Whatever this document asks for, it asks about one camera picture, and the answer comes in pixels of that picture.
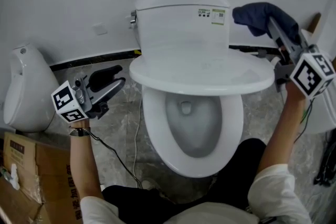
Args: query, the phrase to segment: person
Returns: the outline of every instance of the person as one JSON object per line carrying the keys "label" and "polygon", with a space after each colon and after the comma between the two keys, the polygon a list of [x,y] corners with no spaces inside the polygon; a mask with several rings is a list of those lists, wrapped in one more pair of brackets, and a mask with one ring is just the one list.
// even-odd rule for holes
{"label": "person", "polygon": [[70,164],[84,224],[310,224],[294,193],[295,178],[288,172],[305,97],[292,82],[286,88],[286,103],[268,145],[255,138],[243,141],[208,193],[189,204],[176,205],[156,189],[110,186],[101,192],[89,121],[72,124],[72,135],[82,135],[71,136]]}

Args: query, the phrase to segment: toilet lid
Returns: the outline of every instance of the toilet lid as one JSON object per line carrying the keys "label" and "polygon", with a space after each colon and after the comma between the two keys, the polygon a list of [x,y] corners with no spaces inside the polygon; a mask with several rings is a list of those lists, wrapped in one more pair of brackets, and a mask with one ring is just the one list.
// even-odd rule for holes
{"label": "toilet lid", "polygon": [[130,66],[136,82],[179,94],[221,96],[263,90],[274,82],[266,60],[223,44],[157,45]]}

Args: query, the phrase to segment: black pants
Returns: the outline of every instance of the black pants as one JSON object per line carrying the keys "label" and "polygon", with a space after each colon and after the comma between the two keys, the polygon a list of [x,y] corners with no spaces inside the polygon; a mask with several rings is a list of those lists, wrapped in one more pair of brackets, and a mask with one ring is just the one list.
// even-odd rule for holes
{"label": "black pants", "polygon": [[119,218],[127,224],[163,223],[172,216],[207,201],[245,210],[248,206],[247,194],[265,148],[265,144],[259,139],[243,141],[229,163],[219,172],[216,183],[208,193],[188,204],[175,205],[161,198],[155,189],[110,186],[103,191],[103,196],[119,208]]}

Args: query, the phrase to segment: white toilet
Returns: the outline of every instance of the white toilet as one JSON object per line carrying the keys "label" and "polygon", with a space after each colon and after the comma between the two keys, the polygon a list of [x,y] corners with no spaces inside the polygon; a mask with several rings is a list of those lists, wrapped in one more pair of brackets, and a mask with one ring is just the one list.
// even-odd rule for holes
{"label": "white toilet", "polygon": [[274,81],[273,66],[228,48],[227,0],[138,0],[142,84],[151,142],[180,175],[206,177],[232,158],[243,131],[241,94]]}
{"label": "white toilet", "polygon": [[22,132],[44,131],[55,113],[50,97],[59,87],[55,75],[31,44],[21,45],[10,56],[12,81],[5,101],[4,122]]}

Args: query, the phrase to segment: urinal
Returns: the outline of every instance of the urinal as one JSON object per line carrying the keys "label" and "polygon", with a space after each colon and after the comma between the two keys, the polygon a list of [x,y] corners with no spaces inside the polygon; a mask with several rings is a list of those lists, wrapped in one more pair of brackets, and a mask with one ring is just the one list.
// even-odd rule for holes
{"label": "urinal", "polygon": [[23,44],[10,54],[12,81],[5,106],[4,122],[27,132],[44,131],[55,109],[50,95],[59,87],[42,54],[31,44]]}

